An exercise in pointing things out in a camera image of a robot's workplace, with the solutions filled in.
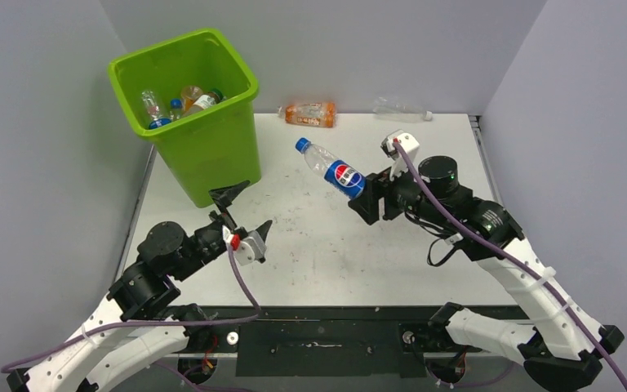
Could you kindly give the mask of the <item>Pepsi bottle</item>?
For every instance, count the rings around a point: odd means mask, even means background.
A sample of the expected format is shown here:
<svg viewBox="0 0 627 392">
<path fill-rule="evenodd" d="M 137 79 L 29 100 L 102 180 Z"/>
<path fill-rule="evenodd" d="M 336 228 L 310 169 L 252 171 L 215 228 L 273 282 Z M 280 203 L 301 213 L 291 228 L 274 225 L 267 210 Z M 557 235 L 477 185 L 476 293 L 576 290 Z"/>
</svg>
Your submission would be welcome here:
<svg viewBox="0 0 627 392">
<path fill-rule="evenodd" d="M 327 149 L 302 137 L 295 145 L 309 169 L 352 200 L 361 195 L 366 178 Z"/>
<path fill-rule="evenodd" d="M 169 118 L 172 122 L 181 119 L 184 113 L 183 103 L 181 99 L 172 99 L 170 101 Z"/>
</svg>

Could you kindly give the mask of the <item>green plastic bin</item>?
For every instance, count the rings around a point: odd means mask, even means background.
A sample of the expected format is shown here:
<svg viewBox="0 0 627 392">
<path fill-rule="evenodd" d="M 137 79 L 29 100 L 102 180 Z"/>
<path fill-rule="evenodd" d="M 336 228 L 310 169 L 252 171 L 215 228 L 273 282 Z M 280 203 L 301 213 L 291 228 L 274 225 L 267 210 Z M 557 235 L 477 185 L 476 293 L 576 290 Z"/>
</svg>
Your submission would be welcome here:
<svg viewBox="0 0 627 392">
<path fill-rule="evenodd" d="M 120 56 L 108 76 L 133 132 L 154 146 L 195 206 L 212 203 L 211 189 L 260 179 L 253 109 L 259 82 L 219 30 L 199 29 Z M 218 89 L 225 100 L 149 130 L 140 93 L 153 90 L 166 107 L 188 85 Z"/>
</svg>

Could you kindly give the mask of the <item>clear white-cap bottle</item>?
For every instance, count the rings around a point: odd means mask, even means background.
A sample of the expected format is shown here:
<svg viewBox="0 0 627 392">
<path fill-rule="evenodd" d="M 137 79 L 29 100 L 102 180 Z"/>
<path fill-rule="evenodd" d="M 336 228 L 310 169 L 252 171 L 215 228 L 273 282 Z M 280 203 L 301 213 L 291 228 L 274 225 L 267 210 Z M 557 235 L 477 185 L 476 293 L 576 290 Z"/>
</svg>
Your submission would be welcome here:
<svg viewBox="0 0 627 392">
<path fill-rule="evenodd" d="M 424 106 L 386 97 L 374 101 L 372 112 L 379 118 L 403 123 L 423 123 L 434 118 L 434 114 Z"/>
</svg>

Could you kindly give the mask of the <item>orange label bottle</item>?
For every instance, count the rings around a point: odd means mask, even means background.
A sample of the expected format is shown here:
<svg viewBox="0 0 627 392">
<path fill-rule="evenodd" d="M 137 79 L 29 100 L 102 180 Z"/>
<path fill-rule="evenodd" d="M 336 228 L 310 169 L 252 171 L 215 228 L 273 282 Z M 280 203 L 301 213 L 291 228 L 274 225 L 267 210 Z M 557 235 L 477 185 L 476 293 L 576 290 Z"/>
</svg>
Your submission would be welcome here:
<svg viewBox="0 0 627 392">
<path fill-rule="evenodd" d="M 280 118 L 298 126 L 332 128 L 336 124 L 336 115 L 336 105 L 329 101 L 278 107 Z"/>
</svg>

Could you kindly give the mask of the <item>green-red label bottle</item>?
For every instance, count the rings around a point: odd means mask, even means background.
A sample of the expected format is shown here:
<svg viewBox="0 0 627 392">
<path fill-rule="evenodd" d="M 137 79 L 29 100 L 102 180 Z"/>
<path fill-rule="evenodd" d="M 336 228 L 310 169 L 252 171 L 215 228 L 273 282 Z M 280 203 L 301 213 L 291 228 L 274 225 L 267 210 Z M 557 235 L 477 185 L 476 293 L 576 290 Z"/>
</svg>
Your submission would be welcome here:
<svg viewBox="0 0 627 392">
<path fill-rule="evenodd" d="M 219 104 L 224 99 L 224 94 L 218 89 L 211 89 L 200 95 L 186 110 L 185 116 L 196 114 Z"/>
</svg>

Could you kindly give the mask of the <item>blue label clear bottle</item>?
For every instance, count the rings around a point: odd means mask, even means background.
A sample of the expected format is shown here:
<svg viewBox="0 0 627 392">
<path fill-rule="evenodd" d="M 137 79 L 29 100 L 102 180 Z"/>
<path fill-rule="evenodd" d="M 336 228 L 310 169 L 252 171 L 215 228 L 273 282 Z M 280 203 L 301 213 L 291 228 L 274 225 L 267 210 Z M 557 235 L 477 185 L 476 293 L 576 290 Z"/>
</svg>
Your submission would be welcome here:
<svg viewBox="0 0 627 392">
<path fill-rule="evenodd" d="M 143 90 L 140 98 L 148 117 L 147 128 L 154 130 L 171 123 L 170 115 L 164 103 L 153 90 Z"/>
</svg>

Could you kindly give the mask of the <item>orange bottle barcode label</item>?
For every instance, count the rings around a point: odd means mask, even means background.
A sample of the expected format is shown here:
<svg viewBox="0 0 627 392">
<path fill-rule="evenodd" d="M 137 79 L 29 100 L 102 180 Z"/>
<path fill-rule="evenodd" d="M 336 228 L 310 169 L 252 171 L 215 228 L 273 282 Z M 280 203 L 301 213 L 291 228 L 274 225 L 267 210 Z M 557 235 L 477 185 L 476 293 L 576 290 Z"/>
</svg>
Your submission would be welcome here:
<svg viewBox="0 0 627 392">
<path fill-rule="evenodd" d="M 187 111 L 193 103 L 203 94 L 201 87 L 188 85 L 180 91 L 180 100 L 183 111 Z"/>
</svg>

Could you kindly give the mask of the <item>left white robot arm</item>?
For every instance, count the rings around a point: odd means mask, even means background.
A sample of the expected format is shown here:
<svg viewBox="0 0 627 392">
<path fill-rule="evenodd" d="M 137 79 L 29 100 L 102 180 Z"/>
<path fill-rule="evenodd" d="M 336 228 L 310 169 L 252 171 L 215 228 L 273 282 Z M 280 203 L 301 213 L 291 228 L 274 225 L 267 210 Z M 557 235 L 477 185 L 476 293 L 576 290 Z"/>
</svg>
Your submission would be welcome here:
<svg viewBox="0 0 627 392">
<path fill-rule="evenodd" d="M 110 391 L 160 358 L 184 349 L 204 350 L 212 329 L 255 321 L 260 305 L 238 267 L 265 262 L 265 221 L 253 230 L 238 225 L 229 206 L 248 187 L 212 189 L 215 210 L 193 235 L 173 221 L 156 224 L 137 248 L 134 263 L 110 286 L 92 314 L 63 344 L 5 365 L 11 391 Z M 227 255 L 242 292 L 255 309 L 241 318 L 208 316 L 196 304 L 174 305 L 182 282 Z"/>
</svg>

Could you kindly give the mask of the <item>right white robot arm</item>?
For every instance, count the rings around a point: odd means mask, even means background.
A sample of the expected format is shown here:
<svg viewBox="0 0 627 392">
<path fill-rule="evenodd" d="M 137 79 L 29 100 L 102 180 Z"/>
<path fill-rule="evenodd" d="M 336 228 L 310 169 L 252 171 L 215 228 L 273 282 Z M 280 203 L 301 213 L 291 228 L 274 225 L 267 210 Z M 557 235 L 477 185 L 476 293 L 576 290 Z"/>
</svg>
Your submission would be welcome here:
<svg viewBox="0 0 627 392">
<path fill-rule="evenodd" d="M 460 184 L 453 158 L 433 156 L 416 168 L 368 176 L 337 163 L 327 179 L 368 224 L 405 216 L 432 229 L 498 281 L 527 316 L 525 324 L 510 323 L 449 302 L 429 321 L 429 339 L 440 350 L 455 344 L 485 350 L 522 366 L 545 390 L 577 391 L 594 382 L 623 342 L 618 327 L 589 316 L 563 290 L 504 207 Z"/>
</svg>

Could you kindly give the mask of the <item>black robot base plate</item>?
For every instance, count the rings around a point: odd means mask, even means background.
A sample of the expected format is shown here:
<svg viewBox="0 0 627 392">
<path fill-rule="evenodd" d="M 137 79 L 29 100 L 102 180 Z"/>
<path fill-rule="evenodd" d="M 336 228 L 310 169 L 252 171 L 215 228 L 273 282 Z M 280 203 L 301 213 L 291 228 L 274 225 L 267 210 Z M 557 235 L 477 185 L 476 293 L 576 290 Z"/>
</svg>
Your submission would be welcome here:
<svg viewBox="0 0 627 392">
<path fill-rule="evenodd" d="M 177 369 L 205 384 L 236 376 L 423 377 L 466 349 L 429 324 L 430 306 L 267 306 L 253 322 L 208 327 L 178 353 Z"/>
</svg>

